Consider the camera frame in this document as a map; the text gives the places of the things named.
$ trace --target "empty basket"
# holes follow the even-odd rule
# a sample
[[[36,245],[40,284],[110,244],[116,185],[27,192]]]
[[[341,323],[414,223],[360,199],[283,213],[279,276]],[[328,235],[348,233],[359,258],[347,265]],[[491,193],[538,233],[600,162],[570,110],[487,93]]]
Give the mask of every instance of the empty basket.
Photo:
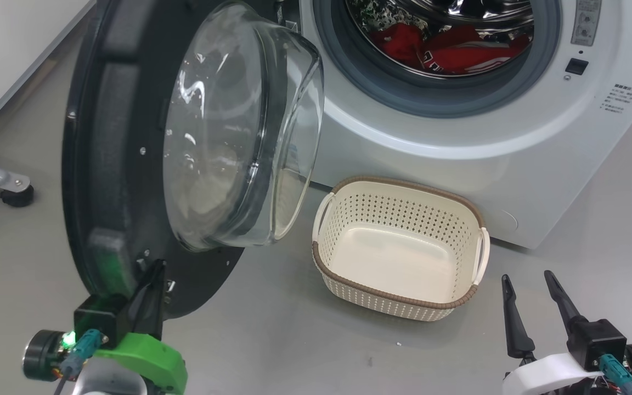
[[[463,197],[401,180],[354,177],[321,202],[312,249],[337,297],[435,321],[477,291],[489,261],[489,233]]]

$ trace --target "transparent glass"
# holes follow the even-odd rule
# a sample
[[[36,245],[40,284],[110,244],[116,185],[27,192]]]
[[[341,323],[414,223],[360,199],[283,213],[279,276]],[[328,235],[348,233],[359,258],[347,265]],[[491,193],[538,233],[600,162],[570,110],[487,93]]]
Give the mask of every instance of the transparent glass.
[[[196,32],[165,130],[165,201],[191,250],[270,244],[306,193],[323,115],[323,66],[305,38],[228,2]]]

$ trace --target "green led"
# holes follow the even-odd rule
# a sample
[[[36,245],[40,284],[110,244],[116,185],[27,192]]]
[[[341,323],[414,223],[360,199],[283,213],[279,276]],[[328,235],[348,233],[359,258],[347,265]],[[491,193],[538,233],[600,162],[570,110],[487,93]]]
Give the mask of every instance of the green led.
[[[77,343],[77,335],[75,335],[75,331],[68,332],[63,335],[63,348],[69,350],[70,348],[75,346],[75,343]]]

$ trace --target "chair leg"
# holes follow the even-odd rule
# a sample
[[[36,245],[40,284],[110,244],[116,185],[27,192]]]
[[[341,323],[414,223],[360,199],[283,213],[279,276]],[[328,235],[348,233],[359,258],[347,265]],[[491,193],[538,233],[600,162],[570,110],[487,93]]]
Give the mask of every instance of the chair leg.
[[[33,202],[33,187],[30,178],[0,168],[0,198],[13,207],[25,207]]]

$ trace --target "floor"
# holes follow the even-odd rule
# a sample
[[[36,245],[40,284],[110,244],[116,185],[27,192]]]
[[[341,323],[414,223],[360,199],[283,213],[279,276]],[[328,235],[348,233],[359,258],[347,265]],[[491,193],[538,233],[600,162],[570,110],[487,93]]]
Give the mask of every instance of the floor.
[[[25,380],[23,348],[40,329],[68,330],[86,297],[60,201],[62,114],[74,54],[10,117],[0,166],[30,176],[35,204],[0,202],[0,393],[52,393]],[[609,318],[632,342],[632,128],[540,248],[494,245],[470,303],[436,323],[374,313],[329,293],[309,252],[324,192],[312,189],[283,242],[246,250],[204,307],[166,323],[197,395],[500,393],[506,356],[501,275],[511,276],[537,356],[565,352],[543,270],[554,270],[590,320]]]

